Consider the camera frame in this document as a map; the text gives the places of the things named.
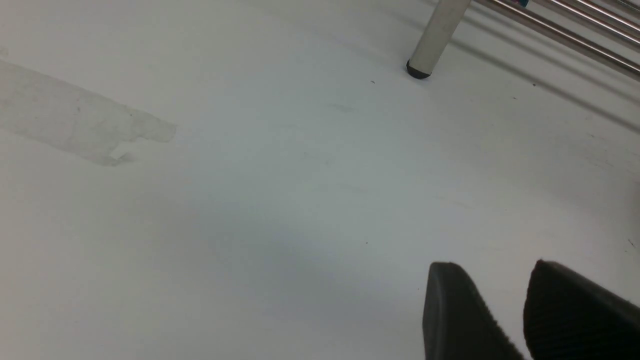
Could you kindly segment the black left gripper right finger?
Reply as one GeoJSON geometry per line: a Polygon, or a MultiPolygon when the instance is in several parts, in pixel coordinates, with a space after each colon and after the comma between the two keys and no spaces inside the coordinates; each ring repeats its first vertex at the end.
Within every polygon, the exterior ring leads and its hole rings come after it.
{"type": "Polygon", "coordinates": [[[534,360],[637,360],[640,308],[555,261],[537,260],[523,310],[534,360]]]}

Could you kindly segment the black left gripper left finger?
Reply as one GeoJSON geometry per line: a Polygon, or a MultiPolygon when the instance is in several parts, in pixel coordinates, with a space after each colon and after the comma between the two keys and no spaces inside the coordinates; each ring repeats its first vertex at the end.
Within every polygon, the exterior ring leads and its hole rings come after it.
{"type": "Polygon", "coordinates": [[[426,360],[524,360],[492,316],[470,275],[432,262],[422,315],[426,360]]]}

